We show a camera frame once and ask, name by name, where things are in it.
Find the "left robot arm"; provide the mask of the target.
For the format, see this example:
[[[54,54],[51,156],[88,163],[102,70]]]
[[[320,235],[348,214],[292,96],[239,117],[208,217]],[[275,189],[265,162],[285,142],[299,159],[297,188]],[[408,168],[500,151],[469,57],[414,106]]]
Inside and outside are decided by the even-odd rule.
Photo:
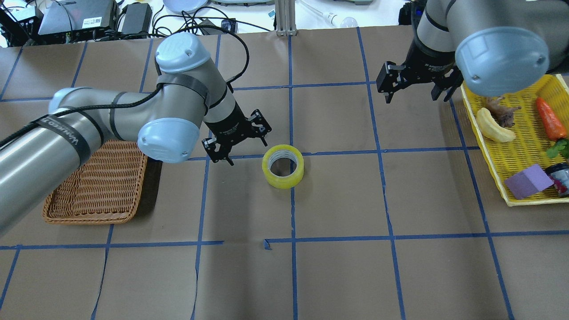
[[[225,160],[248,138],[272,131],[256,109],[244,115],[231,80],[224,80],[197,35],[172,34],[155,52],[156,87],[149,94],[92,87],[57,91],[48,113],[1,141],[1,234],[38,205],[111,139],[135,142],[165,163],[188,160],[202,141],[213,162]]]

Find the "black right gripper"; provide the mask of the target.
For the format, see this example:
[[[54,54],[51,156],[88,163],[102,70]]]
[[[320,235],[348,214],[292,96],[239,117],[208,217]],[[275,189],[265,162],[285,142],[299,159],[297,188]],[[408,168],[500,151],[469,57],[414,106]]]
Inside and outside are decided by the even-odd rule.
[[[447,102],[463,81],[463,74],[455,62],[455,51],[436,51],[420,40],[413,40],[404,65],[386,61],[376,78],[376,86],[378,93],[384,95],[389,104],[394,94],[405,89],[407,84],[433,82],[432,100],[438,100],[445,93],[443,101]]]

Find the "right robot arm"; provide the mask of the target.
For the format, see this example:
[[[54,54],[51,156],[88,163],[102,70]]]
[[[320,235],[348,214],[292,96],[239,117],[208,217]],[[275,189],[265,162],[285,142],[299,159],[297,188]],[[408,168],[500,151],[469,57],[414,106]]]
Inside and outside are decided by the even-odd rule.
[[[433,83],[433,100],[443,92],[448,100],[462,83],[498,97],[568,71],[566,0],[427,0],[410,20],[405,61],[385,62],[376,79],[386,103],[415,84]]]

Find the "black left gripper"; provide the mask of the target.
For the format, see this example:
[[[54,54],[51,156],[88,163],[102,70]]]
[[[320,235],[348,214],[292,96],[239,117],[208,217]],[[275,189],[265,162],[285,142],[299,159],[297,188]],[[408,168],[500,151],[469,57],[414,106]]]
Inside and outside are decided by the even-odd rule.
[[[248,138],[258,138],[264,147],[268,146],[266,135],[272,127],[259,109],[255,109],[246,117],[238,103],[234,104],[232,111],[218,122],[205,122],[211,130],[213,137],[202,140],[207,155],[213,163],[225,160],[230,166],[234,165],[230,152],[236,144]]]

